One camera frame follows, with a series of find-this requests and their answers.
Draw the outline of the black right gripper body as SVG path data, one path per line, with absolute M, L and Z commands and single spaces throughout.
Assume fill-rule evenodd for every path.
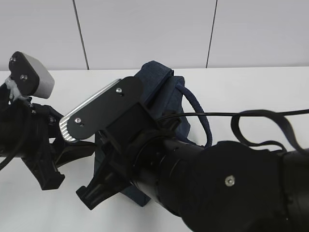
M 95 173 L 96 187 L 100 191 L 122 191 L 135 185 L 142 191 L 158 191 L 163 141 L 169 138 L 169 130 L 159 126 L 137 102 L 102 132 L 107 140 L 101 147 L 106 157 Z

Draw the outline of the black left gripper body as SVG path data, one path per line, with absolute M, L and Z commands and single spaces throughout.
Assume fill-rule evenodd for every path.
M 0 100 L 0 168 L 13 158 L 24 158 L 41 144 L 51 144 L 60 136 L 57 125 L 61 114 L 49 105 L 29 100 Z

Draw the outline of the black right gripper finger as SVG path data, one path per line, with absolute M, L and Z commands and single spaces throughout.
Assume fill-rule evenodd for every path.
M 110 164 L 102 163 L 88 186 L 81 186 L 76 194 L 89 210 L 93 210 L 104 200 L 130 186 Z

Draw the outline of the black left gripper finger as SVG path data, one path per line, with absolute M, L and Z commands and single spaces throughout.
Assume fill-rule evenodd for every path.
M 62 137 L 56 137 L 50 144 L 50 160 L 52 166 L 61 167 L 65 164 L 90 157 L 97 146 L 93 142 L 77 141 L 67 143 Z
M 22 161 L 36 178 L 42 190 L 58 189 L 65 179 L 65 175 L 58 171 L 52 159 L 49 143 L 41 144 L 34 152 L 22 158 Z

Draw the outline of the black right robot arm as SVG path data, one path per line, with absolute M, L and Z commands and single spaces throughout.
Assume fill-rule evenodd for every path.
M 306 232 L 309 151 L 297 142 L 287 120 L 291 115 L 268 110 L 232 113 L 237 140 L 204 148 L 177 140 L 175 122 L 158 125 L 137 103 L 104 129 L 115 151 L 76 193 L 94 209 L 134 185 L 194 232 Z M 293 151 L 276 141 L 245 139 L 239 128 L 244 116 L 275 122 Z

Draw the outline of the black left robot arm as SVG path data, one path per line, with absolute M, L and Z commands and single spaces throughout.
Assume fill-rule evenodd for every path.
M 0 163 L 3 169 L 20 158 L 37 179 L 42 190 L 58 189 L 65 176 L 59 167 L 91 156 L 92 142 L 66 142 L 60 132 L 62 114 L 49 105 L 31 99 L 11 101 L 6 84 L 0 87 Z

